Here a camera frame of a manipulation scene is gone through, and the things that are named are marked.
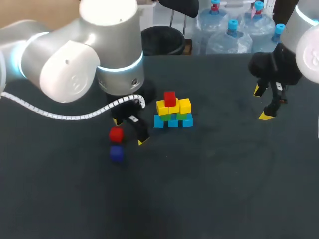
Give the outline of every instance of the wall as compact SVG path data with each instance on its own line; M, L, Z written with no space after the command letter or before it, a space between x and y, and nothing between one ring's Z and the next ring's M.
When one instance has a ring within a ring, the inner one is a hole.
M79 0L0 0L0 28L19 20L34 19L50 29L60 28L79 16Z

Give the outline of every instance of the block tower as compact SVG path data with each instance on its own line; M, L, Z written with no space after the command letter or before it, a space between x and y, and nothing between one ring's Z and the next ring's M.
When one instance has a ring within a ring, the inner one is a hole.
M179 100L175 92L165 92L164 100L156 101L156 111L158 114L154 115L154 128L164 128L165 122L169 128L178 128L179 122L183 128L194 125L189 98Z

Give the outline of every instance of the yellow block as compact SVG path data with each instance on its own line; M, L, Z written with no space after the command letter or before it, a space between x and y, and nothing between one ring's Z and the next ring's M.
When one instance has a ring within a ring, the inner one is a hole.
M254 92L254 96L256 96L255 94L256 94L256 92L258 91L258 89L259 89L259 86L258 86L258 84L256 85L256 89L255 89L255 92Z
M273 118L273 116L267 116L267 115L265 115L265 112L262 112L262 114L259 116L259 119L260 120L270 120L270 119L272 119Z
M169 107L165 107L165 101L156 101L156 111L159 116L168 115Z
M179 100L178 98L176 98L176 106L169 107L169 113L175 114L175 113L179 113L179 111L180 111Z
M179 104L181 115L191 113L191 103L189 98L179 100Z

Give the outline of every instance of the green block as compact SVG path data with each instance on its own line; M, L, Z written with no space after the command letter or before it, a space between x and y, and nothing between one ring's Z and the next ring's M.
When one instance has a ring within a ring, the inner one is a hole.
M187 120L187 114L177 113L177 120Z
M161 121L171 121L171 114L161 116Z

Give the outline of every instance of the blue bottle cap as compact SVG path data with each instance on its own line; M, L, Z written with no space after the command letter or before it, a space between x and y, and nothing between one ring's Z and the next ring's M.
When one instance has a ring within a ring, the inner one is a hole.
M236 19L230 19L228 22L228 29L230 30L237 30L238 21Z
M264 3L262 1L255 2L255 9L257 11L260 11L260 10L264 9Z
M278 35L283 34L284 30L285 30L286 25L284 24L278 24L276 25L276 29L275 29L275 33Z

